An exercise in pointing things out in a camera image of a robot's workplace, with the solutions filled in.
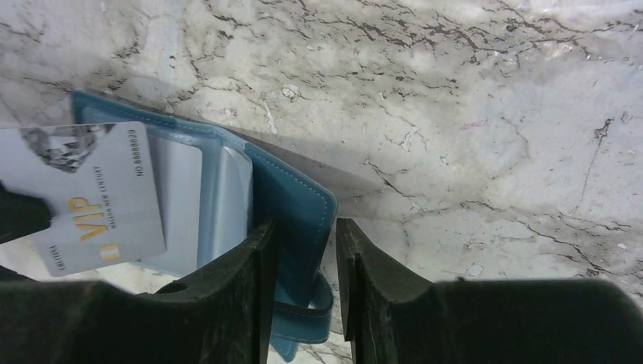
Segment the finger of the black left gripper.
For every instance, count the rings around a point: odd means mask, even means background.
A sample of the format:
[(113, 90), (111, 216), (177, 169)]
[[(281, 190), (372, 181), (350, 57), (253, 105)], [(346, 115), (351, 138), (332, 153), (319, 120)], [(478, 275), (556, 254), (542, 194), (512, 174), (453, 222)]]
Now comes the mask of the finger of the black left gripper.
[(43, 199), (11, 192), (1, 184), (1, 244), (44, 231), (51, 220)]

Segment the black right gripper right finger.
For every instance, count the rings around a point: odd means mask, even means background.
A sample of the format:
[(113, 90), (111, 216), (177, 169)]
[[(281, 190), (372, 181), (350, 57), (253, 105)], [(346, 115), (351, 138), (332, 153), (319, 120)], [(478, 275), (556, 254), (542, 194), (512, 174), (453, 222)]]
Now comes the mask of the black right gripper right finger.
[(345, 340), (355, 363), (640, 363), (642, 315), (603, 280), (433, 283), (336, 223)]

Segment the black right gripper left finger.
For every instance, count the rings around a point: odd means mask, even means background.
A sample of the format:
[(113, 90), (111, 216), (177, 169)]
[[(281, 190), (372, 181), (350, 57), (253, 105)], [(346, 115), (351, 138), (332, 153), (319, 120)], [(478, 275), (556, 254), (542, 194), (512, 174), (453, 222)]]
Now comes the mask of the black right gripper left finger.
[(3, 363), (264, 363), (277, 224), (156, 293), (1, 270)]

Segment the silver VIP credit card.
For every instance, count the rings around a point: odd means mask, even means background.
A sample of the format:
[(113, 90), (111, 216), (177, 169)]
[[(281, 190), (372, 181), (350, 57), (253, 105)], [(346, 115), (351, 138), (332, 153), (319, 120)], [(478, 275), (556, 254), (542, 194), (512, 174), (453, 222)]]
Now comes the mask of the silver VIP credit card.
[(146, 127), (140, 122), (4, 129), (1, 184), (49, 207), (51, 227), (25, 237), (51, 275), (166, 250)]

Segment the blue leather card holder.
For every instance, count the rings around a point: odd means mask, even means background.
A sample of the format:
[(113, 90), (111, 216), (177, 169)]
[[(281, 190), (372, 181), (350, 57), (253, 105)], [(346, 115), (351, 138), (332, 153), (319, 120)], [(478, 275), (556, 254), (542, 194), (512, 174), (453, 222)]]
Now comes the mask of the blue leather card holder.
[(300, 344), (323, 344), (328, 339), (334, 296), (320, 264), (337, 215), (332, 192), (251, 140), (216, 124), (82, 90), (72, 92), (71, 110), (77, 124), (140, 121), (177, 137), (226, 142), (247, 155), (253, 166), (252, 216), (256, 222), (274, 218), (279, 224), (270, 344), (285, 362), (292, 362)]

